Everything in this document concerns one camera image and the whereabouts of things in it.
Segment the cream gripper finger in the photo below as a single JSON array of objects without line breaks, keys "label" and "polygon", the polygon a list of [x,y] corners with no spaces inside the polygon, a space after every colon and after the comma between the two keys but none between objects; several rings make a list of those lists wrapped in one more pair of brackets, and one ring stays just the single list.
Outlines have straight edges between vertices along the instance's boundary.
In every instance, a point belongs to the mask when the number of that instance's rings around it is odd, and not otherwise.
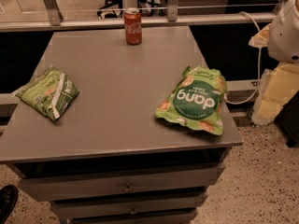
[{"label": "cream gripper finger", "polygon": [[265,26],[260,32],[249,40],[249,45],[254,48],[264,48],[268,46],[269,27]]}]

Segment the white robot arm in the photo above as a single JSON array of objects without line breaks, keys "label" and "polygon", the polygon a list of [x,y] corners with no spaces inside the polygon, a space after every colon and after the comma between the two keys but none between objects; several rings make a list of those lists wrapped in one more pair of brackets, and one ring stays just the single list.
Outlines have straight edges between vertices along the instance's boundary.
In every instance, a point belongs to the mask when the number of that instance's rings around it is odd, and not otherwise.
[{"label": "white robot arm", "polygon": [[299,63],[299,0],[288,0],[249,45],[267,48],[268,55],[279,62]]}]

